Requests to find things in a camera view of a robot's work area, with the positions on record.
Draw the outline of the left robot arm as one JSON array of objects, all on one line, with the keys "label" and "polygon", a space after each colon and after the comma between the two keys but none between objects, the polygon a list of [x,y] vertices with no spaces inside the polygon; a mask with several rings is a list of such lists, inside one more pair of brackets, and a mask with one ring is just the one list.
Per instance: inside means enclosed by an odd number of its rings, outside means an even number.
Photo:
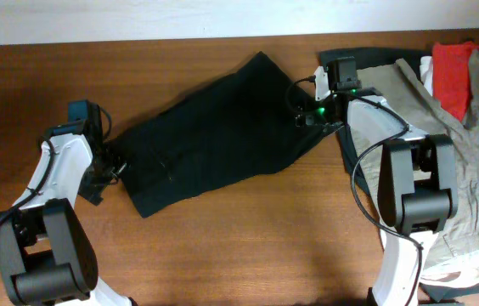
[{"label": "left robot arm", "polygon": [[107,144],[110,114],[88,100],[68,105],[66,123],[45,131],[29,184],[0,212],[0,275],[14,305],[133,305],[100,276],[75,213],[81,196],[97,206],[127,163]]}]

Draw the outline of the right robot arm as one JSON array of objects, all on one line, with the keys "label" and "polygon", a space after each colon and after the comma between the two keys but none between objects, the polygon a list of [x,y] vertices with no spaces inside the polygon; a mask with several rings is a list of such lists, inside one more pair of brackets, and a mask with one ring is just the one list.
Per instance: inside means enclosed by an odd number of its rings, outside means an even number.
[{"label": "right robot arm", "polygon": [[369,147],[381,150],[377,186],[379,216],[362,214],[380,231],[384,247],[380,272],[369,288],[368,305],[418,304],[420,276],[428,253],[458,210],[454,144],[400,116],[375,88],[364,88],[352,57],[338,58],[307,77],[315,87],[314,107],[289,103],[300,123],[350,128]]}]

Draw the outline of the black shorts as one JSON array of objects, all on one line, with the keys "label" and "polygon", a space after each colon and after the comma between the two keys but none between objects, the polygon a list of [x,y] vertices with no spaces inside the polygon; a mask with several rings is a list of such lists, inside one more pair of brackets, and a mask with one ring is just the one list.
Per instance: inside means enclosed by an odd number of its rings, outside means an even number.
[{"label": "black shorts", "polygon": [[331,134],[299,126],[288,102],[310,97],[260,52],[111,146],[127,161],[120,177],[139,215],[259,174],[277,173]]}]

